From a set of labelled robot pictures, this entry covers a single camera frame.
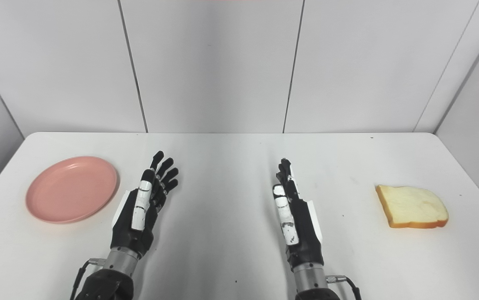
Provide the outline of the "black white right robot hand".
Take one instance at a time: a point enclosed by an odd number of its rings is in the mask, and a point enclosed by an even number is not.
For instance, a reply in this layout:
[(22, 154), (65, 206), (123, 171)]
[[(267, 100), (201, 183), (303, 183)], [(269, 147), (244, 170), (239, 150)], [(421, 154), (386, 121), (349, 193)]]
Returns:
[(288, 159), (281, 159), (276, 173), (278, 184), (272, 187), (278, 220), (287, 247), (291, 269), (303, 264), (324, 265), (322, 232), (313, 201), (302, 199)]

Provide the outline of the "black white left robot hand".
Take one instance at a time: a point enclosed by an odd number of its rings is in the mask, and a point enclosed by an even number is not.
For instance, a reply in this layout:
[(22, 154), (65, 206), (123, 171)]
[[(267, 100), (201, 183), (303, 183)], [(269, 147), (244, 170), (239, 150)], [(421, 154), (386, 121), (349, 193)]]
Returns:
[(174, 159), (165, 159), (163, 151), (153, 157), (150, 167), (141, 175), (139, 185), (125, 195), (112, 224), (112, 249), (128, 249), (141, 259), (154, 241), (152, 230), (167, 196), (179, 182)]

